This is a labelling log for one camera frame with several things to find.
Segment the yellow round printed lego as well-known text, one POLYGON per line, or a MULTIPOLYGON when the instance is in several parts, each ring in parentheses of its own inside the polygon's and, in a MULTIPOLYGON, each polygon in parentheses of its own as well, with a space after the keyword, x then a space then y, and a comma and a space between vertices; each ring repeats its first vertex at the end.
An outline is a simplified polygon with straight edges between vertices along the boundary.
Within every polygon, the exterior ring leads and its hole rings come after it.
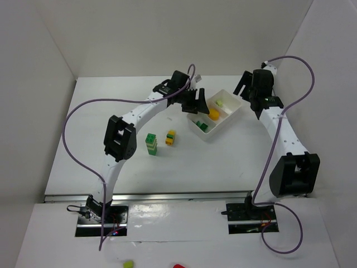
POLYGON ((220 117, 220 113, 218 110, 214 109, 214 108, 210 108, 209 109, 209 114, 208 114, 209 118, 213 121, 217 121, 220 117))

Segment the pale yellow-green lego brick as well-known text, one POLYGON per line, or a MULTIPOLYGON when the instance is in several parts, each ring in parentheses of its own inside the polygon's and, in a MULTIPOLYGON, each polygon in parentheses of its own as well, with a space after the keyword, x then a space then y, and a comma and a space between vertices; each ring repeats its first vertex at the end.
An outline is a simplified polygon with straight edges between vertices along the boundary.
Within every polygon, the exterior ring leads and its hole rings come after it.
POLYGON ((217 101, 216 101, 216 105, 219 106, 220 108, 223 107, 223 103, 222 103, 221 100, 217 100, 217 101))

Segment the green lego brick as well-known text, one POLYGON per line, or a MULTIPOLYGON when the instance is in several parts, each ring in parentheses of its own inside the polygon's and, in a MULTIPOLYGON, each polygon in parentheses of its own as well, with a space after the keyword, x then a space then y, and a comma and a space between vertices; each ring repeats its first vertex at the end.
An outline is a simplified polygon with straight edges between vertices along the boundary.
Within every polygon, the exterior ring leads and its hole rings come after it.
POLYGON ((198 128, 201 129, 203 132, 206 132, 207 129, 208 129, 208 125, 207 125, 206 123, 204 123, 204 122, 197 121, 195 124, 196 124, 196 125, 198 126, 198 128))

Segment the white divided plastic container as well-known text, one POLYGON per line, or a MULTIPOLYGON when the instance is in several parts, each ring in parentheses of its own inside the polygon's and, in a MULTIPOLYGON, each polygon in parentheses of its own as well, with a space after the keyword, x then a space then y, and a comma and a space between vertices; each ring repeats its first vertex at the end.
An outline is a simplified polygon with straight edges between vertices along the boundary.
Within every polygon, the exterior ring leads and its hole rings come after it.
POLYGON ((228 126, 242 106, 239 99, 223 89, 206 102, 209 114, 187 115, 189 129, 203 141, 207 141, 228 126))

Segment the yellow and green lego stack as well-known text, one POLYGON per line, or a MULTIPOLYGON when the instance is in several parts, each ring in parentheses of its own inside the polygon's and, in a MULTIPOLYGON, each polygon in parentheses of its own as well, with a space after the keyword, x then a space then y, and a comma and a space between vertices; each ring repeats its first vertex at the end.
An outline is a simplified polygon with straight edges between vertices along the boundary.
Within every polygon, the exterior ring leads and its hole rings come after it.
POLYGON ((169 130, 166 135, 165 144, 168 146, 172 146, 175 141, 175 136, 176 132, 174 130, 169 130))

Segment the green and cream lego stack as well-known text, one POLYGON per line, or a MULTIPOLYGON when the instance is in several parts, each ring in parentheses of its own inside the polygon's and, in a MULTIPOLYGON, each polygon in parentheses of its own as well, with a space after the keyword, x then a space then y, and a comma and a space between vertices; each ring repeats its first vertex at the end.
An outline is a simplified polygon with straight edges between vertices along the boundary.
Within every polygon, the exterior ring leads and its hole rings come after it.
POLYGON ((145 140, 148 153, 150 155, 156 156, 157 153, 157 138, 155 134, 148 133, 145 140))

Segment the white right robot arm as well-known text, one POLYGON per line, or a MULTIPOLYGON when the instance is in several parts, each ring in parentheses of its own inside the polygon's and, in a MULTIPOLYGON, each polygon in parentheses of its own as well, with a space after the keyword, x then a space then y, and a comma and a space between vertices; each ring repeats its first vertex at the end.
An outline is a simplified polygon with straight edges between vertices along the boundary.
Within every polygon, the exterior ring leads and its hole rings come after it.
POLYGON ((320 158, 318 154, 308 152, 299 141, 283 114, 282 101, 273 95, 276 73, 277 69, 272 65, 245 71, 233 92, 249 102, 275 147, 269 163, 272 170, 265 174, 259 190, 247 194, 240 208, 227 210, 229 220, 265 219, 271 208, 270 202, 310 194, 315 186, 320 158))

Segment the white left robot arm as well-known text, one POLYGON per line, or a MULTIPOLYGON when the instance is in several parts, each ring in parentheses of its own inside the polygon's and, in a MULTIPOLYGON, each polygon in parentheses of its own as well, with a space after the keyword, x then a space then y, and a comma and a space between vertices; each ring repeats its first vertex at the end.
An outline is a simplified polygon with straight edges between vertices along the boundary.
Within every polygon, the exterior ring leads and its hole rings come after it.
POLYGON ((136 108, 121 117, 110 117, 104 136, 104 164, 99 173, 99 181, 105 188, 96 186, 86 200, 86 207, 99 219, 107 217, 119 173, 136 151, 137 133, 151 118, 175 103, 186 113, 209 113, 204 88, 196 89, 200 80, 200 75, 191 78, 176 70, 136 108))

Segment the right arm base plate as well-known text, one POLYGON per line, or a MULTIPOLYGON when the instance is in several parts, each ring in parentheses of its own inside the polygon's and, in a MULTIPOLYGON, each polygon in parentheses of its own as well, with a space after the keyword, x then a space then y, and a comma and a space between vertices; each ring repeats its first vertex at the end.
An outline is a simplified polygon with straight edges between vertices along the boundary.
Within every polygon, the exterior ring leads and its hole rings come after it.
POLYGON ((277 216, 272 205, 267 207, 250 207, 243 203, 227 203, 221 212, 228 220, 230 235, 279 232, 277 216))

